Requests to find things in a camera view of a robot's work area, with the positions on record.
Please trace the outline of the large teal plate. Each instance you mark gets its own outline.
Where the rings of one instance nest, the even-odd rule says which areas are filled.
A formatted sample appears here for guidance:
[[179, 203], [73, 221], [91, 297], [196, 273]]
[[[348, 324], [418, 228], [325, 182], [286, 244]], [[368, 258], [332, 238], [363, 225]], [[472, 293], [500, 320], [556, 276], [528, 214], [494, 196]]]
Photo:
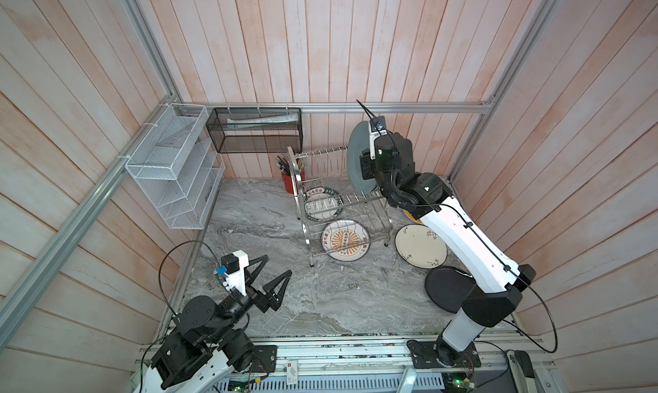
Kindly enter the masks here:
[[361, 157], [363, 152], [366, 152], [366, 157], [370, 159], [370, 124], [366, 121], [359, 123], [351, 133], [347, 156], [346, 168], [347, 175], [350, 179], [352, 187], [356, 192], [368, 194], [377, 188], [377, 183], [374, 178], [366, 180], [363, 178], [361, 168]]

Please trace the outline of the stainless steel dish rack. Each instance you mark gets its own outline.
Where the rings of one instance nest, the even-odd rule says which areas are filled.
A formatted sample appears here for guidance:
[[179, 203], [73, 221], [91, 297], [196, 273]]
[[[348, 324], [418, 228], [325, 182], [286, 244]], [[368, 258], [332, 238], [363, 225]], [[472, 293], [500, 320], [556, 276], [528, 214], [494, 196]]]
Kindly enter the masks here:
[[361, 192], [351, 185], [345, 146], [299, 153], [288, 147], [285, 158], [311, 267], [321, 257], [351, 262], [377, 242], [391, 244], [387, 203], [377, 189]]

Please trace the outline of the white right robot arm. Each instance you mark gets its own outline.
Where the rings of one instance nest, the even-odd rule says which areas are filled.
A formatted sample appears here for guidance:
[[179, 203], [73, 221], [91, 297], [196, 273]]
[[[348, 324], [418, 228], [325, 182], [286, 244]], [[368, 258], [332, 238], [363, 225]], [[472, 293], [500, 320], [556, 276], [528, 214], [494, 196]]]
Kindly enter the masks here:
[[452, 367], [484, 329], [516, 310], [536, 273], [503, 254], [471, 221], [438, 175], [416, 171], [409, 139], [398, 133], [353, 134], [348, 152], [356, 175], [373, 180], [388, 204], [408, 211], [433, 230], [476, 281], [436, 341], [439, 362]]

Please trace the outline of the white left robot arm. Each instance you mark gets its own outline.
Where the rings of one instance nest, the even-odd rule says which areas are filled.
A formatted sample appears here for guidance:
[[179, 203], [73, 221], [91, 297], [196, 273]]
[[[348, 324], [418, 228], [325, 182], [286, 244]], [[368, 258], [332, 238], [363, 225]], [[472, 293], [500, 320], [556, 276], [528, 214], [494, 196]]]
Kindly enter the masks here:
[[291, 281], [288, 270], [263, 285], [253, 287], [269, 261], [267, 255], [250, 259], [243, 251], [224, 255], [216, 276], [227, 291], [217, 303], [200, 295], [173, 318], [175, 328], [159, 343], [151, 363], [140, 364], [135, 392], [205, 392], [233, 372], [249, 372], [251, 387], [275, 370], [277, 347], [257, 347], [238, 327], [252, 307], [261, 312], [280, 309]]

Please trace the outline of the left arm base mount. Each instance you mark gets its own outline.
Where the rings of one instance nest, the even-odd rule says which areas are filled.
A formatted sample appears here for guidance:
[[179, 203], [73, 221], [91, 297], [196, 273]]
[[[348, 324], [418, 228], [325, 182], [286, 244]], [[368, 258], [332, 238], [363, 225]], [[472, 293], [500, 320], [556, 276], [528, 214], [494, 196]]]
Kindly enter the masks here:
[[228, 359], [228, 365], [236, 372], [274, 372], [278, 356], [278, 347], [268, 345], [229, 346], [223, 348]]

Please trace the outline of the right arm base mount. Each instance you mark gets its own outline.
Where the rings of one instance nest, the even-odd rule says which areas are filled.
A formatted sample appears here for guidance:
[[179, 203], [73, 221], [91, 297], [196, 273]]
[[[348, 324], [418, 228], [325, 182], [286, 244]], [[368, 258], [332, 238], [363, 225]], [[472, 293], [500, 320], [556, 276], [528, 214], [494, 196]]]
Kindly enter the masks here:
[[439, 342], [409, 340], [406, 347], [410, 351], [414, 369], [478, 368], [482, 366], [474, 343], [470, 343], [461, 353], [455, 353], [449, 346], [444, 346]]

